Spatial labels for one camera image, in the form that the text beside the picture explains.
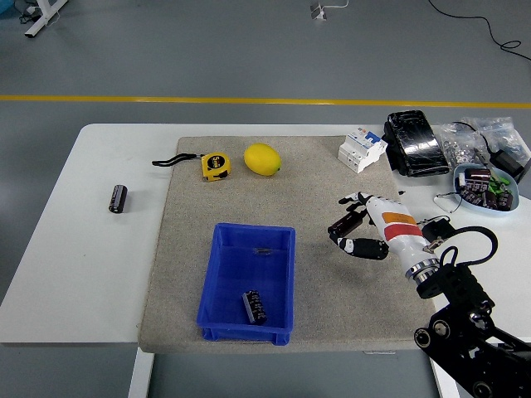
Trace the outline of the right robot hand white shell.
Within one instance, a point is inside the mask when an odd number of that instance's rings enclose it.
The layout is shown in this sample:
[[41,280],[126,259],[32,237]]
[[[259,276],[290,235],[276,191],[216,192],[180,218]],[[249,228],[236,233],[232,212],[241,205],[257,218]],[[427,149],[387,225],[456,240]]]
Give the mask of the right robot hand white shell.
[[[439,260],[428,252],[417,222],[407,207],[399,201],[357,192],[339,200],[348,203],[348,214],[328,228],[330,239],[341,250],[353,257],[366,260],[383,260],[393,253],[401,261],[402,271],[408,279],[423,280],[439,269]],[[381,238],[349,239],[347,234],[363,223],[377,228]]]

